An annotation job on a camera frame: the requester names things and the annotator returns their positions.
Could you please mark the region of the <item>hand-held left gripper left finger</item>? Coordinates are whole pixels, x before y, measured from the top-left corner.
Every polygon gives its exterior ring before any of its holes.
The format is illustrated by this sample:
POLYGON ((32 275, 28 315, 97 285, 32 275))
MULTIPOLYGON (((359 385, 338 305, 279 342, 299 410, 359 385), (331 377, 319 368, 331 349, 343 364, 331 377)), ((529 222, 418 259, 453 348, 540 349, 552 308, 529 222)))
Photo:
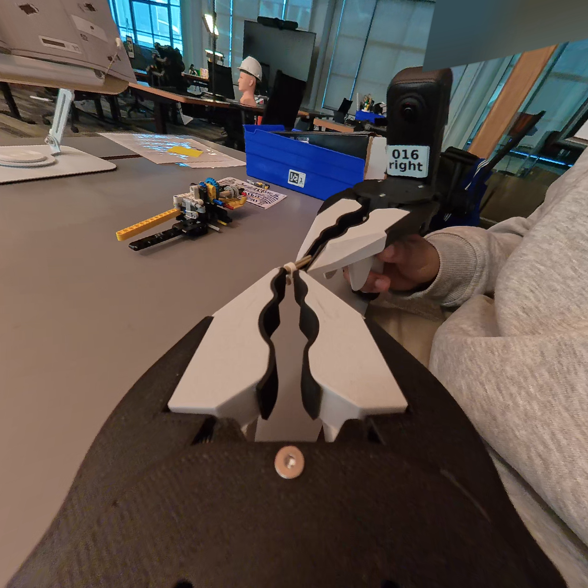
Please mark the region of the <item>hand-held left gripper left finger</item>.
POLYGON ((213 314, 168 402, 171 412, 233 419, 240 427, 269 418, 278 392, 271 335, 286 276, 272 269, 213 314))

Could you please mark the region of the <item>wooden post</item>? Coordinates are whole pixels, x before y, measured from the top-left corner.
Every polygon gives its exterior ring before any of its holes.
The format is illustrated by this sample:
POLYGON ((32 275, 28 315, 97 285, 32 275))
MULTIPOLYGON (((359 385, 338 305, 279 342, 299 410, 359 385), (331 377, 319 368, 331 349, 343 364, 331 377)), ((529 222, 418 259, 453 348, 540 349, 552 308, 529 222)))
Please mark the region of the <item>wooden post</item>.
POLYGON ((556 49, 557 45, 552 45, 526 51, 520 55, 489 114, 473 138, 468 149, 470 153, 483 159, 491 157, 556 49))

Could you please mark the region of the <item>large black monitor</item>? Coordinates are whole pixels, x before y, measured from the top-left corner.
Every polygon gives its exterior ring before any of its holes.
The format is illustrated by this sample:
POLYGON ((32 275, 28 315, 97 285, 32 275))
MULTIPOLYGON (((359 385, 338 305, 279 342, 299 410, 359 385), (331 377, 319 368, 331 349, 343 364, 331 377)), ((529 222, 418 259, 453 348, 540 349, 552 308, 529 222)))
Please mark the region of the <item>large black monitor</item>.
POLYGON ((278 70, 306 83, 304 100, 311 95, 315 73, 316 33, 279 29, 257 21, 244 21, 243 57, 251 56, 262 66, 258 95, 269 96, 278 70))

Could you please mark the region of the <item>person's right forearm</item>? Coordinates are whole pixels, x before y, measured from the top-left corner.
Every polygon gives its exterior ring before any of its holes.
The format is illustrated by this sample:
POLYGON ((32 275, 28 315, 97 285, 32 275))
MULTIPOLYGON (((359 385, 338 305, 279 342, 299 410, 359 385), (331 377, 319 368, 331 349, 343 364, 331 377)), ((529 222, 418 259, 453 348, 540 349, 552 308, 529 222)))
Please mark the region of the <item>person's right forearm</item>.
POLYGON ((443 229, 426 241, 440 269, 419 296, 458 307, 493 295, 500 311, 587 320, 587 150, 528 217, 443 229))

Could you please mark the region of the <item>white monitor stand base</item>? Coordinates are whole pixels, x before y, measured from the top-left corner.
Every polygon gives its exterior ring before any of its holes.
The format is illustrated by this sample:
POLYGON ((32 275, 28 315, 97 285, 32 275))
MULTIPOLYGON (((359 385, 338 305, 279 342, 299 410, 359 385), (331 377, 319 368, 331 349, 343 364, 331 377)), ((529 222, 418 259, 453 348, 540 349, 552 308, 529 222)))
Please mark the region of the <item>white monitor stand base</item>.
POLYGON ((101 70, 1 54, 1 81, 57 88, 51 127, 41 145, 1 147, 1 184, 106 172, 115 164, 62 146, 75 92, 117 95, 129 82, 101 70))

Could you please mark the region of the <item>black white sticker sheet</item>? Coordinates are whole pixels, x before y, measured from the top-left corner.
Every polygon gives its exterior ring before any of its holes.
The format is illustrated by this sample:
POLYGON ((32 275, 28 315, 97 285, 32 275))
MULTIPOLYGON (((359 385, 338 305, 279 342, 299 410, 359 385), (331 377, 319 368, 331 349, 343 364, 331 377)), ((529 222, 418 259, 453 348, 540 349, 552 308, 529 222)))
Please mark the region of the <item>black white sticker sheet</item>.
POLYGON ((219 200, 232 209, 250 203, 261 209, 269 209, 287 196, 269 189, 263 182, 250 182, 228 177, 218 180, 219 200))

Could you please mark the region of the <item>partly built lego model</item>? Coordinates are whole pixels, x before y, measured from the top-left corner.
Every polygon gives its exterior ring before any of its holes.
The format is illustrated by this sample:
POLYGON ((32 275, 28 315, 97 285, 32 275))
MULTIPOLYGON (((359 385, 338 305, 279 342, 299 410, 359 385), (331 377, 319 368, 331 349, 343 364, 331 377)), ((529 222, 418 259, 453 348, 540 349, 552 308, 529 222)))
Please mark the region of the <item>partly built lego model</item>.
POLYGON ((167 221, 174 221, 174 224, 166 230, 130 242, 129 248, 139 252, 173 239, 197 238, 207 234, 210 229, 218 232, 220 225, 231 224, 230 212, 241 208, 246 202, 243 188, 230 185, 226 180, 207 178, 192 183, 187 192, 174 195, 170 210, 117 231, 116 239, 129 240, 167 221))

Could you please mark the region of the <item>person's right hand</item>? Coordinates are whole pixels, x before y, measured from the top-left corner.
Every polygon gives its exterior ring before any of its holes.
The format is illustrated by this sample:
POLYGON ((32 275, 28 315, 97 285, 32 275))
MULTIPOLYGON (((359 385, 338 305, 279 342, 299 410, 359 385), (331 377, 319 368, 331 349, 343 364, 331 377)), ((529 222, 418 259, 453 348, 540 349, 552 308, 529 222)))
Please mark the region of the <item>person's right hand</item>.
POLYGON ((370 295, 408 293, 426 289, 437 277, 440 258, 435 247, 419 235, 406 236, 376 255, 380 270, 371 269, 361 292, 370 295))

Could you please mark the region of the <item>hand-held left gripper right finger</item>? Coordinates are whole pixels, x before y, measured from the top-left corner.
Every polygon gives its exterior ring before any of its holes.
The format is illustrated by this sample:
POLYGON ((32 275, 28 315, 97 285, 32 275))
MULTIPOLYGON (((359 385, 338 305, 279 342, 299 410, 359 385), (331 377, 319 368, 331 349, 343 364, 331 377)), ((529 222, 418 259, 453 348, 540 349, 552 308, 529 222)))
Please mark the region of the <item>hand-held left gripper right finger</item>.
POLYGON ((364 317, 306 272, 293 274, 299 328, 307 339, 300 381, 303 406, 327 442, 349 420, 405 413, 408 402, 364 317))

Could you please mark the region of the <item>small black monitor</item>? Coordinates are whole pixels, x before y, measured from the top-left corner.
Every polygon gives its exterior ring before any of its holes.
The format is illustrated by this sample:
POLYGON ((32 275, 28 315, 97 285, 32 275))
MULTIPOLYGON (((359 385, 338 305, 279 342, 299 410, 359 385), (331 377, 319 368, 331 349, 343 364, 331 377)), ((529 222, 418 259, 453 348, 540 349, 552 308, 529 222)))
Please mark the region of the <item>small black monitor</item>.
POLYGON ((233 85, 233 74, 231 67, 220 65, 218 63, 208 62, 209 94, 218 100, 235 99, 233 85))

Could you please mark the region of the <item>grey laptop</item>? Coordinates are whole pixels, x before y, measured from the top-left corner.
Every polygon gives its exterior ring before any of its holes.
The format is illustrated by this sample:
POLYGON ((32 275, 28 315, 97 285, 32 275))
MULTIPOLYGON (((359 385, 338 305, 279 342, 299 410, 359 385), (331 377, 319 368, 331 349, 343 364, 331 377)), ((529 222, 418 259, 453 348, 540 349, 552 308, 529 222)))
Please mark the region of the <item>grey laptop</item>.
POLYGON ((1 80, 116 94, 136 77, 108 1, 1 1, 1 80))

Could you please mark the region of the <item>small beige pin piece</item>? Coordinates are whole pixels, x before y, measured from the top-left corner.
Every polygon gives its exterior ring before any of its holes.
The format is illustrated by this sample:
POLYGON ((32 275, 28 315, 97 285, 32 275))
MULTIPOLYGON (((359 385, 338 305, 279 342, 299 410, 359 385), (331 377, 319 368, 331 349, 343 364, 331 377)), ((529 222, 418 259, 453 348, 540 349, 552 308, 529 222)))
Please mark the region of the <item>small beige pin piece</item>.
POLYGON ((293 275, 298 270, 305 269, 312 261, 312 255, 305 255, 295 262, 288 262, 283 266, 286 271, 286 284, 291 285, 293 282, 293 275))

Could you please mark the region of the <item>mannequin head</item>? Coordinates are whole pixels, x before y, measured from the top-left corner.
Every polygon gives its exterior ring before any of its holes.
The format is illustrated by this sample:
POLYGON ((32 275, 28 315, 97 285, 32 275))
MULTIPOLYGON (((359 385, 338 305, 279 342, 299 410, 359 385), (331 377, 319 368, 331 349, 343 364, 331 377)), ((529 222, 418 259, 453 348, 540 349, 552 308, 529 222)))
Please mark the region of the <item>mannequin head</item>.
POLYGON ((240 70, 238 89, 241 92, 240 104, 246 107, 257 107, 255 91, 258 79, 244 70, 240 70))

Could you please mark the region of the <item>long wooden desk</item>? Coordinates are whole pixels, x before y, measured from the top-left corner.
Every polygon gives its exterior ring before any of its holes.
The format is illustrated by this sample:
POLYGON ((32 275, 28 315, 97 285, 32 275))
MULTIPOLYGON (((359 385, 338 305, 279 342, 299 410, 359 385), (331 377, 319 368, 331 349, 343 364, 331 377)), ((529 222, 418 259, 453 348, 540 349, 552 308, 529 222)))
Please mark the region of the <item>long wooden desk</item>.
POLYGON ((156 130, 160 134, 167 133, 166 124, 168 121, 167 111, 169 105, 187 105, 189 107, 199 107, 206 109, 206 114, 221 111, 241 111, 251 113, 255 116, 261 116, 264 112, 264 107, 255 106, 247 107, 241 105, 235 100, 216 100, 201 98, 193 93, 184 92, 178 93, 161 88, 154 88, 143 83, 130 83, 128 90, 132 92, 133 96, 141 97, 153 102, 153 115, 156 130))

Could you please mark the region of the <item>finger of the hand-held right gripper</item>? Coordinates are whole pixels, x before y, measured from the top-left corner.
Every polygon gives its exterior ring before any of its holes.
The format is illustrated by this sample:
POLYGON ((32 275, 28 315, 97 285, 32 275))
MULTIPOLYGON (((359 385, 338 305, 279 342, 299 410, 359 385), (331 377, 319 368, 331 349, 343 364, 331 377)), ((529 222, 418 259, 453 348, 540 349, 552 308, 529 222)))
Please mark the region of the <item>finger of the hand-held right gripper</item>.
POLYGON ((408 215, 409 211, 398 208, 373 210, 362 224, 328 240, 307 273, 315 277, 347 267, 350 281, 365 282, 375 256, 386 246, 387 232, 408 215))
POLYGON ((300 247, 296 261, 315 258, 328 241, 341 236, 351 226, 364 221, 368 200, 360 198, 353 189, 345 189, 325 200, 300 247))

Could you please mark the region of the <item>black blue backpack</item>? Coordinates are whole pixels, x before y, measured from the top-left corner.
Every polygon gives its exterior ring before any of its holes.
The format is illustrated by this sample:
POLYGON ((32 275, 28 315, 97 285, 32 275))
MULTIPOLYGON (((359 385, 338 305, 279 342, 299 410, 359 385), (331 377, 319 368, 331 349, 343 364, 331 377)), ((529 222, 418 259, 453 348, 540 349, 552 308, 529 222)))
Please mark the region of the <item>black blue backpack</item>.
POLYGON ((478 226, 481 200, 491 174, 489 160, 453 146, 442 152, 436 179, 440 206, 430 230, 478 226))

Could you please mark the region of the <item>blue plastic bin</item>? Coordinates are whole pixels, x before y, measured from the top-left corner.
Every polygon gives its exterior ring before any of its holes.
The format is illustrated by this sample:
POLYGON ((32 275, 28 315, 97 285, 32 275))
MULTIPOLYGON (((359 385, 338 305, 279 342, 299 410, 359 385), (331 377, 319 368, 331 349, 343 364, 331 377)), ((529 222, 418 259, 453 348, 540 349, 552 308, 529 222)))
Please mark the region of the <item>blue plastic bin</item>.
POLYGON ((251 178, 321 201, 364 180, 365 159, 318 144, 327 134, 272 125, 244 125, 243 131, 251 178))

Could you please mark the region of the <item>white glossy sheet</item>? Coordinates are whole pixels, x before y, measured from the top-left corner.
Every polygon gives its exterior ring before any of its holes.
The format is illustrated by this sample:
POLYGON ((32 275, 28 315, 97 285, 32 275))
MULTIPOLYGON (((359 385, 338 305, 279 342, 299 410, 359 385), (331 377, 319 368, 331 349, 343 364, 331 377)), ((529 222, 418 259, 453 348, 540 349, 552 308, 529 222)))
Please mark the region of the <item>white glossy sheet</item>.
POLYGON ((100 136, 150 160, 154 164, 180 164, 190 168, 228 168, 245 165, 244 161, 221 152, 216 144, 210 146, 195 139, 179 135, 100 133, 100 136), (203 155, 193 159, 167 153, 166 150, 175 145, 200 149, 203 151, 203 155))

